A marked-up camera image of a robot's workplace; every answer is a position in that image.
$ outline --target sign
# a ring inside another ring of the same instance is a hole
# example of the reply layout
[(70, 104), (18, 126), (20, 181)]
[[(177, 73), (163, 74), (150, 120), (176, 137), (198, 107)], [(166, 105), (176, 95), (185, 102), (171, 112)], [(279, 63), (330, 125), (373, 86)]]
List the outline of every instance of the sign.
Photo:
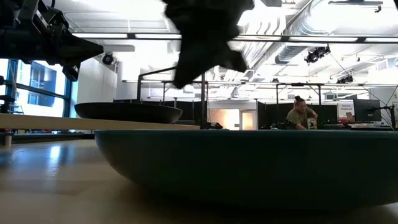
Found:
[(347, 118), (347, 113), (351, 113), (352, 115), (355, 115), (353, 103), (338, 103), (337, 110), (338, 110), (337, 113), (338, 113), (339, 119)]

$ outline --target desk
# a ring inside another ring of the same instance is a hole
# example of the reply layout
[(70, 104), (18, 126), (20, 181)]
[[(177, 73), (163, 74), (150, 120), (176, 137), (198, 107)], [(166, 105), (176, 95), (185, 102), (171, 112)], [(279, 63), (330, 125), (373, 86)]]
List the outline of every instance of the desk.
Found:
[(253, 211), (179, 201), (117, 174), (93, 140), (0, 152), (0, 223), (396, 224), (398, 203), (344, 212)]

